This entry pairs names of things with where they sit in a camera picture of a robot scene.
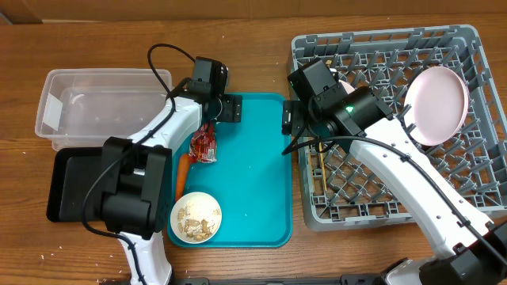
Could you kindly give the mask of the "wooden chopstick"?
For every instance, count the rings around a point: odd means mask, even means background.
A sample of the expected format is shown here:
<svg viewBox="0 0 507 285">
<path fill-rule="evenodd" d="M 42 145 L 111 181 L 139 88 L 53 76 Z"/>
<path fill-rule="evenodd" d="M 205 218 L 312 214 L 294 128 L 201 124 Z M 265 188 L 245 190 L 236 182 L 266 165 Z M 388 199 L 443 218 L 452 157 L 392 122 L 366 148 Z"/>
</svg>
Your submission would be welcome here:
<svg viewBox="0 0 507 285">
<path fill-rule="evenodd" d="M 320 160 L 320 167 L 321 167 L 321 176 L 322 176 L 322 189 L 323 189 L 323 195 L 327 193 L 327 182 L 326 182 L 326 167 L 324 162 L 324 149 L 322 147 L 322 144 L 318 144 L 318 151 L 319 151 L 319 160 Z"/>
<path fill-rule="evenodd" d="M 309 147 L 308 148 L 308 152 L 307 152 L 307 168 L 308 168 L 308 188 L 309 188 L 309 193 L 313 194 L 314 192 L 314 176 L 313 176 L 313 166 L 312 166 L 312 157 L 311 157 L 311 148 Z"/>
</svg>

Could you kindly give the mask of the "red snack wrapper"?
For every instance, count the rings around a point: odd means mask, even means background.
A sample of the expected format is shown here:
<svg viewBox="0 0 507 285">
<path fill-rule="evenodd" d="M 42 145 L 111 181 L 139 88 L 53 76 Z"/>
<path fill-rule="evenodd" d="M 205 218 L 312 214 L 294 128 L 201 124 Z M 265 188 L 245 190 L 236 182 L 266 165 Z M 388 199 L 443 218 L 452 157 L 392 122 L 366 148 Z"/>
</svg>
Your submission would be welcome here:
<svg viewBox="0 0 507 285">
<path fill-rule="evenodd" d="M 215 125 L 205 123 L 192 136 L 189 145 L 189 156 L 192 163 L 216 162 L 217 143 Z"/>
</svg>

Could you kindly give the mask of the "white bowl with peanuts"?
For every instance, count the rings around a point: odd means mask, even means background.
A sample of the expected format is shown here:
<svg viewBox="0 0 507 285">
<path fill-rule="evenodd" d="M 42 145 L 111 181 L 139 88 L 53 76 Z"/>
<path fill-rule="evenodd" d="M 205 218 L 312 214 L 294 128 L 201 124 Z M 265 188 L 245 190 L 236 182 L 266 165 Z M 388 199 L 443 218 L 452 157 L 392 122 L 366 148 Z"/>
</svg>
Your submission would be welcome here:
<svg viewBox="0 0 507 285">
<path fill-rule="evenodd" d="M 190 245 L 210 241 L 219 231 L 222 210 L 218 201 L 204 192 L 183 195 L 169 217 L 170 233 Z"/>
</svg>

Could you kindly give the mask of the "large white plate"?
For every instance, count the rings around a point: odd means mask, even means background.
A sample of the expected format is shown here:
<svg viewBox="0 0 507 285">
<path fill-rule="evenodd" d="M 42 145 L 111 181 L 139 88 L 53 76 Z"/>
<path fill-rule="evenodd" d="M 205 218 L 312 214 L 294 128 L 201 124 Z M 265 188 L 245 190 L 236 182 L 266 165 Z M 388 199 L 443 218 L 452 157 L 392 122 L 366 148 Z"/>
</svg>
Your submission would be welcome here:
<svg viewBox="0 0 507 285">
<path fill-rule="evenodd" d="M 415 128 L 410 136 L 425 146 L 439 145 L 463 126 L 469 91 L 463 80 L 443 66 L 422 71 L 410 84 L 404 104 L 410 110 L 405 125 Z"/>
</svg>

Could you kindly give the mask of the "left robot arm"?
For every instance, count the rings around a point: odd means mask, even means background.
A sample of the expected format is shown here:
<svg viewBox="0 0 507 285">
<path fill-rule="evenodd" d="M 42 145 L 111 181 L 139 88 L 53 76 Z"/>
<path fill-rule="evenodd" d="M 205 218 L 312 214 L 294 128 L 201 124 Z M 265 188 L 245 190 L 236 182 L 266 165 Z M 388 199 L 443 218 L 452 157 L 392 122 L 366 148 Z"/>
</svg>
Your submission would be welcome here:
<svg viewBox="0 0 507 285">
<path fill-rule="evenodd" d="M 80 210 L 82 225 L 91 233 L 118 240 L 131 270 L 130 284 L 168 284 L 172 267 L 163 252 L 162 231 L 173 195 L 173 153 L 203 124 L 218 120 L 238 123 L 242 97 L 225 92 L 227 67 L 214 59 L 193 60 L 191 77 L 167 94 L 162 111 L 127 139 L 111 137 L 101 148 L 101 175 L 87 198 L 105 223 L 91 227 Z"/>
</svg>

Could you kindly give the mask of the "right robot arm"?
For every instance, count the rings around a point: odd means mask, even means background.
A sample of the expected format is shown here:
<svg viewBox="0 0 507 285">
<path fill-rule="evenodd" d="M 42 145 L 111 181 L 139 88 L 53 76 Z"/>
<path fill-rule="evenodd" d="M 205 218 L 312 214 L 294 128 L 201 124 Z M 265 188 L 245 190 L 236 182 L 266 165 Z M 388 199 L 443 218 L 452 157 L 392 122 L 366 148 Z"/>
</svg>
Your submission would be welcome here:
<svg viewBox="0 0 507 285">
<path fill-rule="evenodd" d="M 295 98 L 284 103 L 286 152 L 336 143 L 366 165 L 412 215 L 431 245 L 424 260 L 403 259 L 370 284 L 497 284 L 506 278 L 506 227 L 467 202 L 418 146 L 436 146 L 462 127 L 469 91 L 453 70 L 433 66 L 410 84 L 395 115 L 372 89 L 339 82 L 321 59 L 288 76 Z"/>
</svg>

